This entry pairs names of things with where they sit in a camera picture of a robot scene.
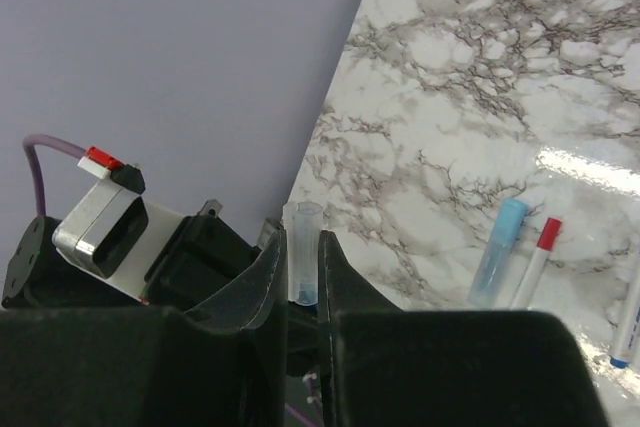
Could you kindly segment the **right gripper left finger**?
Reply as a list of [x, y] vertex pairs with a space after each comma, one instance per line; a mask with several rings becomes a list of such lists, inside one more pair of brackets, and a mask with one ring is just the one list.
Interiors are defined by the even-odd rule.
[[206, 301], [1, 316], [5, 426], [279, 426], [286, 237]]

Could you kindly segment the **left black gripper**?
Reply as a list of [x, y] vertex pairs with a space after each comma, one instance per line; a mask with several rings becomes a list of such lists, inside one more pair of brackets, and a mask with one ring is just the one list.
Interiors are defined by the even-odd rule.
[[144, 302], [187, 311], [242, 272], [261, 249], [245, 241], [220, 217], [221, 204], [210, 199], [187, 216], [145, 274]]

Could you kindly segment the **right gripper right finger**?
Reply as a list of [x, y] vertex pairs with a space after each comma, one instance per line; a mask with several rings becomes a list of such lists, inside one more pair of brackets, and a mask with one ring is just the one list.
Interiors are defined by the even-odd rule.
[[318, 348], [328, 426], [604, 426], [581, 352], [556, 317], [405, 311], [318, 247]]

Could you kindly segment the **clear gel pen cap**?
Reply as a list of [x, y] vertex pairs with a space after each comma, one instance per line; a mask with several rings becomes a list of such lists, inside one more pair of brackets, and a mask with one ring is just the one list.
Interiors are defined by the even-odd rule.
[[287, 242], [288, 300], [303, 307], [318, 302], [318, 248], [323, 209], [314, 202], [283, 206]]

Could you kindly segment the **white red marker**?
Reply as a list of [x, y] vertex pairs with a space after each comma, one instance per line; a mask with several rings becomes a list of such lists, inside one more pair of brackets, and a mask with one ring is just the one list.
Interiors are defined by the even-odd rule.
[[546, 220], [529, 264], [511, 299], [509, 307], [512, 310], [522, 310], [529, 306], [562, 225], [563, 222], [557, 218], [549, 217]]

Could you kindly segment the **white marker pen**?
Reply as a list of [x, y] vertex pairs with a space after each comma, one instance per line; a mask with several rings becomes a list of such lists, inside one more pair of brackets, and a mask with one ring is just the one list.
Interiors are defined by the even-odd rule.
[[609, 350], [610, 364], [619, 369], [627, 368], [632, 362], [635, 346], [639, 340], [639, 254], [634, 258], [631, 274]]

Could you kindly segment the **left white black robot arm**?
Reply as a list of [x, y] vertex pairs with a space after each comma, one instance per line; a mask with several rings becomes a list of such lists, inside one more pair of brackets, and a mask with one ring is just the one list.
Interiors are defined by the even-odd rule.
[[193, 216], [145, 201], [115, 225], [98, 260], [112, 274], [67, 262], [53, 243], [59, 220], [36, 216], [7, 267], [5, 309], [173, 306], [186, 311], [245, 271], [261, 250], [246, 242], [218, 213], [213, 200]]

